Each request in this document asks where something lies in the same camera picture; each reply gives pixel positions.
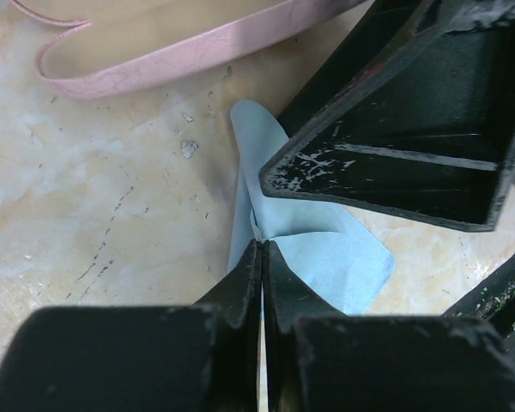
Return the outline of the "pink glasses case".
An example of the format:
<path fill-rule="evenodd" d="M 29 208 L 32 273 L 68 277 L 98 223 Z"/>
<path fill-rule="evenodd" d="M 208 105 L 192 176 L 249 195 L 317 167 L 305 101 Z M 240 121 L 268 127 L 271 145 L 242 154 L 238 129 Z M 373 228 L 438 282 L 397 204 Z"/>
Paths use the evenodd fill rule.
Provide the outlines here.
<path fill-rule="evenodd" d="M 357 1 L 16 1 L 65 27 L 35 57 L 59 93 L 91 100 L 160 86 L 288 39 Z"/>

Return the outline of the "light blue cleaning cloth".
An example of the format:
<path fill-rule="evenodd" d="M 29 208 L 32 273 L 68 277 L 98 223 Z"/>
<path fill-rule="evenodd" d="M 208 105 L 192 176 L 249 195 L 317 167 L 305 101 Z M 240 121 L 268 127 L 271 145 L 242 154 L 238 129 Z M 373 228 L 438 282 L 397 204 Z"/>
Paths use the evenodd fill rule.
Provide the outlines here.
<path fill-rule="evenodd" d="M 346 315 L 365 313 L 395 269 L 391 252 L 339 204 L 266 197 L 259 171 L 288 137 L 253 100 L 237 102 L 230 118 L 239 170 L 227 268 L 251 240 L 274 241 L 288 267 L 327 303 Z"/>

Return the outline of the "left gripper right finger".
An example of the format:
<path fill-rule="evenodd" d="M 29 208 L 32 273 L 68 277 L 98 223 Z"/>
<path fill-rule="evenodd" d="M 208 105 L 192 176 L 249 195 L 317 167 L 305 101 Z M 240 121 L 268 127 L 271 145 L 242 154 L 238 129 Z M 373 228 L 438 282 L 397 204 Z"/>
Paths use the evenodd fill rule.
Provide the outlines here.
<path fill-rule="evenodd" d="M 302 411 L 300 318 L 338 315 L 339 311 L 307 286 L 288 266 L 274 241 L 263 245 L 262 286 L 269 411 Z"/>

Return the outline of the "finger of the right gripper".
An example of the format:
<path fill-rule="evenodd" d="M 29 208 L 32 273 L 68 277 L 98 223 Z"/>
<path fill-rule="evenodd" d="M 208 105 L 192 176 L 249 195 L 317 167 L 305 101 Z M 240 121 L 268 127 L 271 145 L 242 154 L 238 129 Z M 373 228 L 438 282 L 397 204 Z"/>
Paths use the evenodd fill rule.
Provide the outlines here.
<path fill-rule="evenodd" d="M 376 1 L 280 114 L 269 197 L 463 232 L 515 174 L 515 1 Z"/>

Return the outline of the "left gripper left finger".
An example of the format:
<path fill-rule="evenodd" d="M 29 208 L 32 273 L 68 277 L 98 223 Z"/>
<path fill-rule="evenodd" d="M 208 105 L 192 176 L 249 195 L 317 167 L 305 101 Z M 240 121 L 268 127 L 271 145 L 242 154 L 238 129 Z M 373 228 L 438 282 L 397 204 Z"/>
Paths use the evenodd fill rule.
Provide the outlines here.
<path fill-rule="evenodd" d="M 215 313 L 207 411 L 258 410 L 261 263 L 253 239 L 234 269 L 196 302 Z"/>

